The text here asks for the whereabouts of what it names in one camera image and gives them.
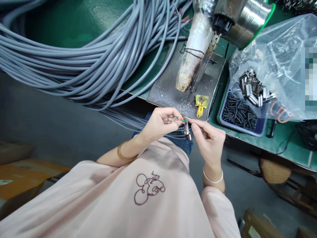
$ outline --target bracelet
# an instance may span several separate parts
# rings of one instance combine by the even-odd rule
[[[136,157],[138,157],[138,155],[136,155],[135,157],[131,158],[131,159],[128,159],[126,157],[124,157],[122,154],[121,154],[121,146],[126,143],[128,140],[125,140],[124,142],[122,142],[119,146],[118,146],[118,149],[117,149],[117,154],[118,154],[118,157],[121,159],[121,160],[124,160],[124,161],[128,161],[128,162],[131,162],[132,160],[135,160]]]
[[[223,172],[223,170],[221,170],[221,172],[222,172],[221,179],[219,179],[217,182],[211,181],[211,180],[206,176],[206,174],[205,174],[205,168],[204,168],[204,167],[202,168],[202,171],[203,171],[203,173],[204,173],[205,178],[206,178],[209,182],[211,182],[211,183],[220,183],[221,180],[223,180],[223,178],[224,178],[224,172]]]

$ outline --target black cord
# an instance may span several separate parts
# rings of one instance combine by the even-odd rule
[[[288,143],[290,142],[290,140],[291,140],[291,138],[292,138],[292,136],[293,136],[295,130],[296,130],[296,129],[293,130],[292,134],[291,134],[290,137],[288,138],[284,150],[283,150],[282,152],[280,152],[280,153],[277,153],[277,155],[283,154],[283,153],[285,152],[285,150],[287,149]]]
[[[200,53],[202,53],[203,55],[205,55],[205,54],[204,54],[202,51],[200,51],[200,50],[194,50],[194,49],[186,48],[185,42],[184,42],[184,44],[183,44],[181,50],[179,51],[179,53],[183,54],[183,53],[185,53],[185,51],[186,51],[186,52],[190,53],[191,55],[193,55],[193,56],[195,56],[195,57],[197,57],[197,58],[202,59],[201,57],[199,57],[199,56],[197,56],[197,55],[194,55],[192,52],[189,52],[188,50],[197,51],[197,52],[200,52]]]
[[[226,52],[225,52],[225,58],[227,57],[228,48],[229,48],[229,43],[227,44],[227,48],[226,48]]]

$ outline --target silver bangle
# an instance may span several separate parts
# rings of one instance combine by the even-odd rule
[[[206,178],[209,182],[211,182],[211,183],[220,183],[221,180],[223,180],[223,178],[224,178],[224,172],[223,172],[222,169],[221,169],[221,172],[222,172],[221,179],[218,180],[217,182],[211,181],[211,180],[206,176],[206,174],[205,174],[205,167],[202,168],[202,171],[203,171],[203,173],[204,173],[205,178]]]

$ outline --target hand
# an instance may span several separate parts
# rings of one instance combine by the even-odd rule
[[[206,121],[188,118],[197,141],[199,151],[210,167],[220,166],[226,133]]]
[[[182,124],[182,121],[175,120],[181,119],[182,115],[176,108],[165,107],[155,108],[152,116],[141,131],[140,135],[148,144],[160,139],[164,135],[176,131]]]

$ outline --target blue jeans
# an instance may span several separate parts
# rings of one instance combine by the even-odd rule
[[[145,117],[145,120],[149,120],[151,117],[152,113],[148,112],[148,114]],[[141,130],[139,130],[138,132],[133,132],[132,134],[132,138],[139,134],[141,132]],[[181,132],[171,132],[168,134],[169,136],[173,136],[173,135],[183,135]],[[189,156],[192,152],[192,148],[193,148],[193,141],[192,140],[187,140],[187,139],[175,139],[175,138],[171,138],[171,137],[167,137],[164,136],[167,139],[169,139],[171,142],[173,142],[175,145],[177,145],[178,147],[180,147],[186,154],[187,156]]]

